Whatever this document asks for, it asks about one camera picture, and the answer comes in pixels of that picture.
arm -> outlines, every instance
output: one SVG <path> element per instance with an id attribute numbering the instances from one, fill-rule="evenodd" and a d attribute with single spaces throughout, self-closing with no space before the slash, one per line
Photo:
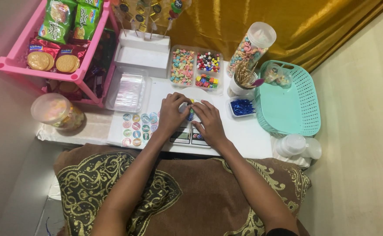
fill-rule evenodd
<path id="1" fill-rule="evenodd" d="M 192 104 L 203 123 L 193 121 L 205 141 L 215 148 L 228 163 L 251 208 L 261 219 L 266 234 L 274 228 L 288 229 L 299 234 L 296 219 L 268 182 L 254 169 L 229 141 L 222 126 L 219 110 L 207 101 Z"/>
<path id="2" fill-rule="evenodd" d="M 140 200 L 158 154 L 167 139 L 189 115 L 190 107 L 182 114 L 178 112 L 183 102 L 191 104 L 188 98 L 179 93 L 168 94 L 163 99 L 158 129 L 111 189 L 95 217 L 91 236 L 127 235 L 126 223 Z"/>

divided candy tray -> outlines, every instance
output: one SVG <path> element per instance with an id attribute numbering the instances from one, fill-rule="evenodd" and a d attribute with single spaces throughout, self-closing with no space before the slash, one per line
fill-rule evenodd
<path id="1" fill-rule="evenodd" d="M 74 82 L 79 86 L 80 89 L 82 89 L 85 92 L 85 94 L 87 94 L 91 98 L 91 100 L 83 99 L 77 102 L 89 103 L 89 104 L 94 104 L 94 105 L 103 107 L 102 101 L 107 93 L 111 78 L 113 76 L 113 72 L 115 69 L 114 63 L 111 64 L 107 74 L 107 78 L 105 80 L 103 98 L 97 98 L 97 96 L 95 96 L 94 93 L 84 83 L 83 79 L 91 63 L 92 57 L 94 56 L 95 49 L 97 48 L 98 42 L 100 41 L 101 34 L 104 30 L 105 24 L 109 17 L 115 29 L 116 35 L 119 35 L 117 23 L 115 21 L 113 11 L 111 10 L 111 7 L 110 7 L 110 2 L 108 0 L 105 0 L 103 4 L 103 12 L 101 13 L 100 21 L 98 23 L 94 36 L 91 40 L 89 48 L 87 52 L 85 53 L 83 62 L 81 63 L 80 67 L 72 74 L 60 74 L 60 73 L 53 73 L 53 72 L 47 72 L 47 71 L 37 71 L 37 70 L 32 70 L 27 68 L 27 56 L 29 51 L 30 38 L 32 38 L 35 35 L 35 32 L 39 31 L 40 26 L 43 23 L 46 4 L 47 4 L 47 0 L 41 1 L 38 8 L 33 13 L 33 16 L 31 17 L 31 19 L 27 22 L 25 28 L 21 32 L 20 36 L 16 40 L 14 46 L 12 47 L 8 55 L 6 57 L 0 57 L 0 71 L 4 71 L 5 73 L 9 74 L 11 77 L 16 79 L 18 82 L 31 88 L 34 88 L 34 87 L 31 86 L 30 82 L 27 82 L 25 78 L 21 77 L 21 74 L 55 79 L 60 81 Z"/>
<path id="2" fill-rule="evenodd" d="M 205 55 L 206 57 L 203 59 L 200 59 L 198 54 L 201 56 Z M 199 68 L 199 63 L 201 60 L 204 60 L 203 63 L 207 65 L 207 58 L 211 57 L 209 61 L 211 62 L 212 66 L 208 66 L 207 68 L 214 68 L 214 71 L 205 71 L 203 68 Z M 183 45 L 175 45 L 172 47 L 170 51 L 170 57 L 168 58 L 168 70 L 167 70 L 167 78 L 171 80 L 172 85 L 174 87 L 180 87 L 180 88 L 186 88 L 186 87 L 197 87 L 201 88 L 209 93 L 212 94 L 220 94 L 223 92 L 223 72 L 224 72 L 224 64 L 223 64 L 223 55 L 220 52 L 210 50 L 210 49 L 204 49 L 199 47 L 189 47 L 189 46 L 183 46 Z M 202 86 L 204 83 L 198 83 L 198 80 L 201 78 L 204 78 L 207 81 L 206 87 Z"/>

